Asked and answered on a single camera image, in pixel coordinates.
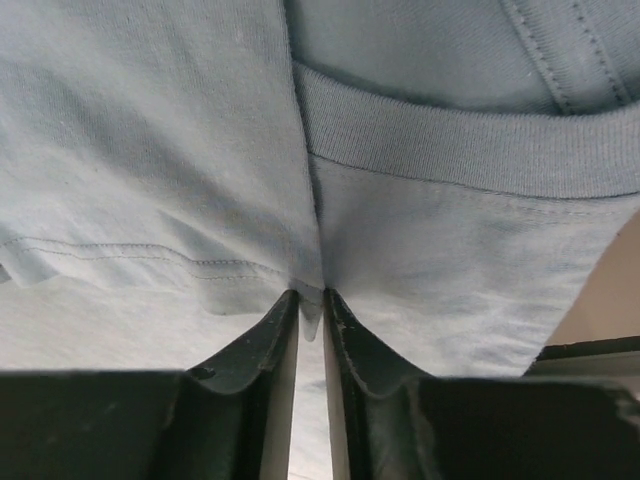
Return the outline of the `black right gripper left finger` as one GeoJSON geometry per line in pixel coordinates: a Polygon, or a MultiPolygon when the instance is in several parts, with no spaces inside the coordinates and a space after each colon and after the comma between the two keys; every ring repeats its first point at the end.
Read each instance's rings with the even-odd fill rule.
{"type": "Polygon", "coordinates": [[[299,296],[184,370],[5,371],[5,479],[283,479],[299,296]]]}

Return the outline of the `grey-blue t-shirt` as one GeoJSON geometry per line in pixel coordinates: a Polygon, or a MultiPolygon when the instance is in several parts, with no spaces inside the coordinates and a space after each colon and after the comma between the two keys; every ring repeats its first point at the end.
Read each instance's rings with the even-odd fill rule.
{"type": "Polygon", "coordinates": [[[337,289],[523,374],[639,209],[635,1],[5,1],[1,366],[180,369],[337,289]]]}

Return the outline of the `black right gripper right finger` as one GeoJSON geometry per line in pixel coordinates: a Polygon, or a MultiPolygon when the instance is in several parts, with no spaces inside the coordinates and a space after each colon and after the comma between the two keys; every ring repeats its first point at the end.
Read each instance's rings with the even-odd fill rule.
{"type": "Polygon", "coordinates": [[[639,403],[582,377],[433,376],[324,293],[337,479],[635,479],[639,403]]]}

